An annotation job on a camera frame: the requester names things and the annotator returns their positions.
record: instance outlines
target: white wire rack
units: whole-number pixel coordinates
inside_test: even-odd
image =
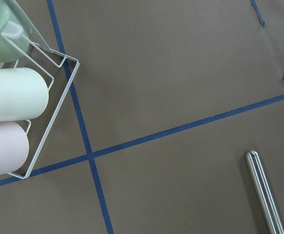
[[[71,60],[74,61],[76,63],[73,71],[71,72],[71,76],[69,77],[68,81],[67,81],[67,85],[65,86],[61,97],[57,103],[57,106],[53,112],[53,115],[47,125],[47,128],[42,136],[42,139],[36,149],[36,152],[33,156],[33,159],[31,160],[29,167],[25,173],[25,175],[19,175],[16,174],[14,172],[10,172],[8,173],[9,175],[21,178],[21,179],[25,179],[28,178],[30,176],[30,173],[33,170],[33,167],[38,159],[38,156],[41,152],[41,149],[46,141],[46,138],[52,128],[52,125],[58,115],[58,112],[63,104],[63,101],[69,91],[69,88],[75,78],[76,72],[79,68],[79,61],[76,58],[73,58],[71,56],[65,55],[61,52],[58,52],[56,50],[51,49],[47,43],[45,42],[45,40],[42,38],[41,34],[38,32],[38,30],[35,28],[35,26],[31,23],[31,21],[29,20],[29,18],[26,16],[26,14],[23,12],[23,10],[20,8],[20,6],[17,4],[17,2],[15,0],[6,0],[6,2],[9,4],[9,7],[11,8],[11,10],[17,15],[18,19],[21,21],[22,25],[16,24],[14,22],[9,21],[7,23],[7,25],[5,26],[5,28],[3,29],[3,31],[1,32],[1,36],[8,42],[10,43],[14,48],[16,48],[20,53],[23,54],[23,56],[25,56],[27,59],[29,59],[38,69],[40,69],[42,72],[44,72],[47,76],[50,77],[51,82],[48,86],[48,90],[51,89],[53,83],[54,83],[54,77],[46,70],[44,69],[41,65],[39,65],[35,60],[33,60],[28,54],[26,54],[24,51],[22,51],[17,45],[15,45],[15,43],[12,42],[13,39],[19,39],[19,38],[23,38],[25,39],[30,45],[32,45],[35,49],[37,49],[47,60],[49,60],[54,66],[56,66],[57,68],[60,68],[64,65],[64,62],[66,60]],[[31,36],[39,42],[35,43],[33,41],[31,41],[28,37],[26,37],[25,33],[24,33],[24,27],[25,29],[31,34]],[[61,56],[63,59],[60,62],[60,64],[57,64],[54,60],[52,60],[44,51],[47,51],[49,53],[52,54],[56,54]],[[17,60],[15,62],[14,68],[17,67],[19,63],[19,60]],[[4,65],[4,63],[0,62],[0,68],[2,68]],[[28,122],[28,127],[26,129],[26,134],[29,132],[30,128],[31,128],[31,120],[27,119],[26,120]]]

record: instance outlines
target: metal rod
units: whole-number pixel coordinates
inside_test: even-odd
[[[245,157],[269,233],[284,234],[260,156],[254,150],[250,150],[245,153]]]

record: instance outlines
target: cup rack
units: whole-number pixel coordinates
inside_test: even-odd
[[[76,58],[73,58],[71,56],[68,56],[66,54],[63,54],[59,51],[53,50],[51,49],[47,43],[45,42],[45,40],[43,39],[43,37],[41,36],[41,34],[38,32],[38,30],[35,28],[35,26],[32,24],[32,22],[30,21],[30,19],[26,16],[26,14],[24,13],[24,11],[21,9],[21,7],[18,5],[18,3],[16,2],[16,0],[5,0],[6,3],[9,5],[10,9],[17,15],[18,19],[20,20],[22,25],[16,24],[14,22],[9,21],[7,23],[7,25],[5,26],[5,28],[2,30],[1,32],[1,36],[8,42],[10,43],[14,48],[16,48],[19,52],[21,52],[23,54],[24,57],[26,57],[28,60],[30,60],[37,68],[39,68],[42,72],[44,72],[47,76],[50,77],[51,82],[48,86],[48,90],[51,89],[53,83],[54,83],[54,77],[46,70],[44,69],[41,65],[39,65],[35,60],[33,60],[28,54],[26,54],[24,51],[22,51],[17,45],[15,45],[12,42],[12,39],[19,39],[19,38],[24,38],[26,41],[29,42],[30,45],[32,45],[37,51],[39,51],[47,60],[49,60],[54,66],[56,66],[57,68],[61,68],[64,64],[65,61],[70,60],[75,62],[75,67],[73,69],[73,71],[71,72],[71,76],[69,77],[69,79],[67,80],[67,84],[61,94],[61,97],[57,103],[57,106],[52,114],[52,117],[46,127],[46,130],[41,138],[41,141],[35,151],[35,154],[29,164],[29,167],[27,169],[27,171],[24,174],[17,174],[14,172],[10,172],[7,173],[11,176],[15,176],[18,177],[20,179],[25,179],[28,178],[30,176],[30,173],[33,170],[33,167],[38,159],[38,156],[42,150],[42,147],[46,141],[46,138],[53,126],[53,123],[58,115],[58,112],[63,104],[63,101],[70,89],[71,84],[73,83],[73,80],[75,78],[75,75],[77,73],[77,70],[80,66],[79,61]],[[38,43],[35,43],[33,41],[31,41],[28,37],[25,36],[24,34],[24,30],[26,30],[27,32],[29,32],[29,34],[35,39],[35,41],[37,41]],[[53,59],[51,59],[46,53],[52,53],[52,54],[56,54],[58,56],[61,56],[63,59],[60,62],[60,64],[57,64]],[[17,60],[15,62],[14,68],[16,68],[18,66],[19,60]],[[0,62],[0,69],[4,66],[3,62]],[[26,129],[26,134],[29,132],[32,124],[31,124],[31,120],[27,119],[26,120],[28,122],[28,126]]]

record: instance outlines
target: metal tube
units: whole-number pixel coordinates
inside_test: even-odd
[[[245,157],[269,233],[284,234],[284,228],[258,153],[250,150],[245,153]]]

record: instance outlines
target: floor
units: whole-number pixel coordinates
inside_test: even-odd
[[[266,234],[250,149],[284,224],[284,0],[250,2],[18,0],[81,66],[31,177],[0,175],[0,233]]]

